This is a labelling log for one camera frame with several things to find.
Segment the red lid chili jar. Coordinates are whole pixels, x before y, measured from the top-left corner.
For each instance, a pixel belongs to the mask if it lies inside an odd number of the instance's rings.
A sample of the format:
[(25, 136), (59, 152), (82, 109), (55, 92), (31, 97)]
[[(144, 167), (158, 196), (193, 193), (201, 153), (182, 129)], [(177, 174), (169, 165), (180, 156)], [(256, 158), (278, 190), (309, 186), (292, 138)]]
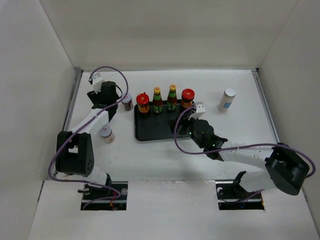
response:
[(181, 93), (181, 107), (187, 109), (193, 105), (195, 92), (190, 88), (185, 88)]
[(136, 96), (136, 103), (138, 106), (139, 114), (147, 117), (150, 114), (150, 98), (146, 92), (140, 93)]

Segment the yellow cap sauce bottle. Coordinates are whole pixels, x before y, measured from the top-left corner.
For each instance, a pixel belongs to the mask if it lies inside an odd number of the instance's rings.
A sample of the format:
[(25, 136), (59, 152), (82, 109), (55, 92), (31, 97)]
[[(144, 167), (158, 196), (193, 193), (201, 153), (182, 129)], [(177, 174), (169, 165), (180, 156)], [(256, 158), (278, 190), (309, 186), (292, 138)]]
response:
[(161, 96), (161, 89), (159, 87), (155, 87), (153, 89), (153, 112), (155, 114), (160, 114), (163, 111), (163, 100)]
[(167, 96), (167, 110), (173, 112), (176, 110), (177, 105), (177, 86), (175, 84), (171, 84), (169, 86), (169, 92)]

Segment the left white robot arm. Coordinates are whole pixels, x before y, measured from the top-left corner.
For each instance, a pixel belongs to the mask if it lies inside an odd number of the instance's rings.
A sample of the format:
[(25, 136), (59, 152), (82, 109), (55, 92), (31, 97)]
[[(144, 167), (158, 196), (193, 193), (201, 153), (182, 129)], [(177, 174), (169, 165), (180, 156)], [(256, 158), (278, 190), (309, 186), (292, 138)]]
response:
[(75, 181), (85, 181), (95, 186), (100, 199), (112, 195), (111, 177), (95, 166), (92, 136), (110, 122), (117, 112), (117, 84), (113, 81), (101, 81), (100, 89), (87, 93), (93, 102), (89, 115), (70, 131), (61, 131), (57, 136), (55, 170)]

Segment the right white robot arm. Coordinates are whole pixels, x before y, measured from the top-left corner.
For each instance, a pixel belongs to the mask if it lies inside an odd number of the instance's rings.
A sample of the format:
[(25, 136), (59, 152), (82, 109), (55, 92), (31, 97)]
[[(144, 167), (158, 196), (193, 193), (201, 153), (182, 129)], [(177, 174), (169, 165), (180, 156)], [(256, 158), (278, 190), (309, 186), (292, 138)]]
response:
[(200, 155), (256, 168), (256, 171), (242, 170), (235, 177), (231, 190), (238, 198), (249, 192), (275, 188), (296, 196), (316, 169), (309, 157), (285, 143), (235, 143), (216, 135), (214, 128), (204, 119), (180, 116), (172, 124), (174, 137), (179, 130), (202, 149)]

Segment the white lid dark jar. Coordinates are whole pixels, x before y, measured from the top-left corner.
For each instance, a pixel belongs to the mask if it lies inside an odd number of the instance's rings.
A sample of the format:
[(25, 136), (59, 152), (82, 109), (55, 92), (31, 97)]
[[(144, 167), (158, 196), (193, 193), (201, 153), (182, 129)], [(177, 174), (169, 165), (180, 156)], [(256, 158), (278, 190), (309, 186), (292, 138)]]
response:
[(124, 107), (124, 110), (126, 112), (131, 111), (133, 109), (133, 102), (132, 102), (132, 96), (130, 93), (128, 93), (124, 99), (122, 100), (122, 105)]

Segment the black plastic tray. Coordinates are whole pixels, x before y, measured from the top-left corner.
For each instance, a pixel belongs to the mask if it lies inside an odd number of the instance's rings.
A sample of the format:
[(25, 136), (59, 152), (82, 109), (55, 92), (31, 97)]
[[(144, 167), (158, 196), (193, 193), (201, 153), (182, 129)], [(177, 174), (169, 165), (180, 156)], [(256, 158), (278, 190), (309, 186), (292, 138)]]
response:
[(149, 111), (142, 114), (138, 105), (134, 106), (134, 135), (140, 142), (171, 140), (174, 138), (174, 128), (179, 115), (185, 110), (181, 106), (181, 100), (177, 101), (176, 110), (167, 109), (167, 101), (163, 101), (161, 113), (155, 113), (152, 102), (149, 103)]

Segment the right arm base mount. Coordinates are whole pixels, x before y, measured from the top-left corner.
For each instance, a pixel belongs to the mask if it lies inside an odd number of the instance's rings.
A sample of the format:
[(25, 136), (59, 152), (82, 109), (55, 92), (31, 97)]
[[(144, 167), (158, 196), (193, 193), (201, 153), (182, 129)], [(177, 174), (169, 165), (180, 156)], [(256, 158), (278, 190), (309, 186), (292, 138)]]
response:
[(215, 181), (219, 210), (235, 211), (265, 209), (261, 190), (248, 192), (240, 186), (242, 177), (245, 173), (246, 171), (241, 171), (233, 180), (225, 179)]

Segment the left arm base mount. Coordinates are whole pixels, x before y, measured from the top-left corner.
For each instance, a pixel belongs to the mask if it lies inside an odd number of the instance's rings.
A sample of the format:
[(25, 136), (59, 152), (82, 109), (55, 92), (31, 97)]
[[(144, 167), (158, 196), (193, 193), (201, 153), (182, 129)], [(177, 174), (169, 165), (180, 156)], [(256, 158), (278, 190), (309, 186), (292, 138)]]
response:
[(82, 211), (125, 211), (128, 182), (114, 181), (111, 187), (120, 192), (119, 197), (117, 197), (118, 193), (113, 190), (85, 184), (83, 189), (77, 191), (82, 196), (80, 209)]

